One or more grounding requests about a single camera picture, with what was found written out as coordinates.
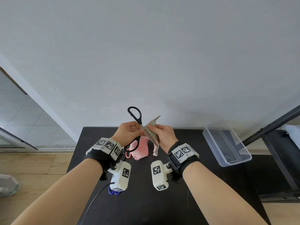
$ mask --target wooden floor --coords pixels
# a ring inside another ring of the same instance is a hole
[[[0,225],[11,224],[28,205],[60,179],[67,171],[71,157],[72,153],[0,153],[0,173],[12,175],[22,185],[14,196],[0,198]],[[263,205],[272,225],[300,224],[300,204]]]

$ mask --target forearm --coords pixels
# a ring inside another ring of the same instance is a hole
[[[210,225],[267,224],[238,193],[200,162],[186,167],[183,179]]]
[[[12,225],[76,224],[102,172],[99,162],[85,159],[36,199]]]

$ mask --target black cable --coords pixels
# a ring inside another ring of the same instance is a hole
[[[107,186],[109,186],[110,184],[114,184],[114,182],[111,182],[111,183],[107,184],[106,186],[103,187],[103,189],[105,189],[105,188],[106,188]],[[94,199],[92,200],[92,202],[91,202],[90,205],[88,206],[88,209],[86,210],[86,212],[85,212],[85,214],[84,214],[84,217],[83,217],[83,219],[82,219],[80,225],[82,225],[82,223],[83,223],[83,221],[84,221],[84,218],[85,218],[85,216],[86,216],[86,213],[87,213],[88,210],[90,209],[92,203],[94,202],[94,200],[96,199],[96,197],[99,195],[99,193],[97,193],[97,195],[94,197]]]
[[[193,214],[192,214],[192,211],[191,211],[190,206],[189,206],[189,204],[188,204],[188,189],[187,189],[187,207],[189,208],[190,215],[191,215],[191,217],[192,217],[192,219],[193,219],[193,221],[194,221],[194,224],[196,224],[196,222],[195,222],[195,220],[194,220],[194,217],[193,217]]]

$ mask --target person's right hand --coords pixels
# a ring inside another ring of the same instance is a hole
[[[158,135],[158,142],[165,153],[178,141],[171,126],[149,124],[148,128]]]

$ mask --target person's left hand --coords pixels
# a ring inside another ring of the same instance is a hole
[[[141,130],[140,125],[136,121],[131,121],[122,123],[111,139],[124,147],[130,144],[134,138],[143,134],[144,130]]]

